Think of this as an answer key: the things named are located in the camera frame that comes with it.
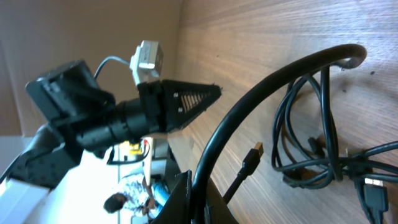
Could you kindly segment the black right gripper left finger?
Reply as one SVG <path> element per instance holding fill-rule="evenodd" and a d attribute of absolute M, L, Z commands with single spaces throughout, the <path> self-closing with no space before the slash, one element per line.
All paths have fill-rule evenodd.
<path fill-rule="evenodd" d="M 191 224 L 192 171 L 177 175 L 177 185 L 151 224 Z"/>

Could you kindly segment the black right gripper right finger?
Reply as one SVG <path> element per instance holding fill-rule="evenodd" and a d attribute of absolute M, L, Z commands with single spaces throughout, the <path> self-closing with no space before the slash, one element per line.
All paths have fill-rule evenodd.
<path fill-rule="evenodd" d="M 204 211 L 205 224 L 238 224 L 212 179 L 208 181 Z"/>

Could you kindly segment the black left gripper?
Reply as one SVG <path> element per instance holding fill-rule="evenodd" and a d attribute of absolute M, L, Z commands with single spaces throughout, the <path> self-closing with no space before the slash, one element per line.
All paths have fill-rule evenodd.
<path fill-rule="evenodd" d="M 150 134 L 183 129 L 221 96 L 218 85 L 175 80 L 144 82 L 137 89 Z"/>

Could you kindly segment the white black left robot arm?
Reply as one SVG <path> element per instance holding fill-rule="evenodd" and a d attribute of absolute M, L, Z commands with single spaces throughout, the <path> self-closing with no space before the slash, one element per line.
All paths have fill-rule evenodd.
<path fill-rule="evenodd" d="M 46 119 L 1 180 L 55 189 L 84 151 L 107 149 L 154 133 L 183 129 L 220 96 L 218 85 L 160 80 L 138 85 L 139 96 L 117 102 L 102 90 L 84 60 L 45 72 L 26 92 Z"/>

